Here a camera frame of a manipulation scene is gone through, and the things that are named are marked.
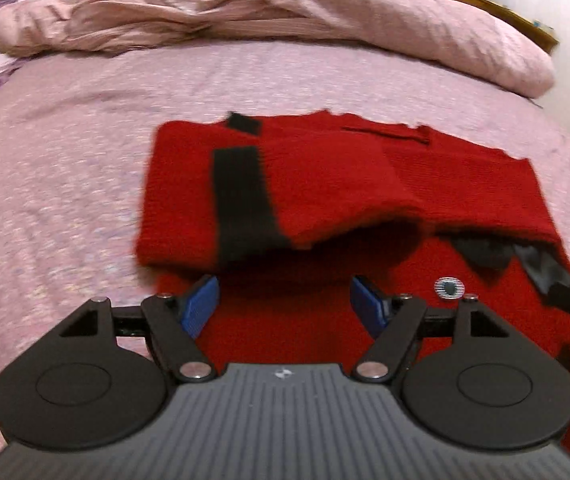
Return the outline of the red knit sweater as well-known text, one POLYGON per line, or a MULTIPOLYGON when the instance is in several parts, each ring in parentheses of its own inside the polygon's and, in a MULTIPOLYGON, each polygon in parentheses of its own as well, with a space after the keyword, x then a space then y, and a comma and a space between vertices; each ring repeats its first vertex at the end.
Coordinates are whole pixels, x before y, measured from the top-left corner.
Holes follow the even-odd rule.
POLYGON ((317 112, 160 126, 135 253, 160 292, 219 278, 197 339, 216 367, 354 367, 371 344, 349 300, 364 275, 436 307, 436 282, 457 278, 570 371, 570 315, 544 300, 520 248, 570 270, 528 160, 317 112))

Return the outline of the pink floral bed sheet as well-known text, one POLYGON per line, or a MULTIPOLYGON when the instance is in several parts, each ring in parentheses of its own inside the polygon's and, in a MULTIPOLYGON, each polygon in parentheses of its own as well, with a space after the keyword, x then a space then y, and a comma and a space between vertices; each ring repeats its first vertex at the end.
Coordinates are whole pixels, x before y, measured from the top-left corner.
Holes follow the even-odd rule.
POLYGON ((570 254, 570 135, 488 82, 327 42, 44 55, 0 87, 0 371, 88 298, 136 304, 153 290, 134 240, 157 126, 316 110, 427 125, 529 159, 570 254))

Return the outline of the pink crumpled duvet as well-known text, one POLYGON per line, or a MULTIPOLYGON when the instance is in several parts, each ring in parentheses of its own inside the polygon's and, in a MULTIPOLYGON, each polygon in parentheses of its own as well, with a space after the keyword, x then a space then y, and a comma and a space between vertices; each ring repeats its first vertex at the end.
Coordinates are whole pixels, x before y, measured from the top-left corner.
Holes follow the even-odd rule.
POLYGON ((124 52, 194 37, 360 41, 537 99, 552 58, 513 26, 454 0, 28 0, 0 8, 0 52, 124 52))

